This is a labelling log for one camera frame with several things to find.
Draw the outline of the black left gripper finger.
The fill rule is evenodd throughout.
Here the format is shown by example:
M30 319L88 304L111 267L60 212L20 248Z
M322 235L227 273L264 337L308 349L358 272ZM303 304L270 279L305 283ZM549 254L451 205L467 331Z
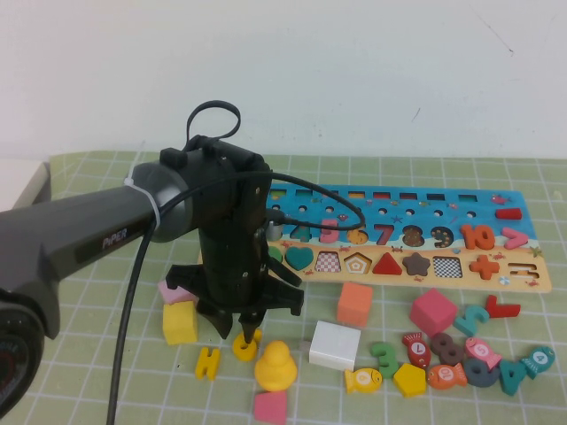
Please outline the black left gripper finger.
M262 323L262 312L241 313L239 322L242 326L245 344L250 344L253 340L256 329Z
M204 317L213 325L219 336L226 340L233 327L233 314L213 309L204 313Z

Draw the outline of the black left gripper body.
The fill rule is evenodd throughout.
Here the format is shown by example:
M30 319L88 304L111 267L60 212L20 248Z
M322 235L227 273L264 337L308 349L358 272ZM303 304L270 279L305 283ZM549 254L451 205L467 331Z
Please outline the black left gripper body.
M270 309L300 315L301 280L269 256L266 230L270 167L259 154L221 154L196 167L185 205L202 254L199 266L173 267L168 283L198 296L205 316L262 316Z

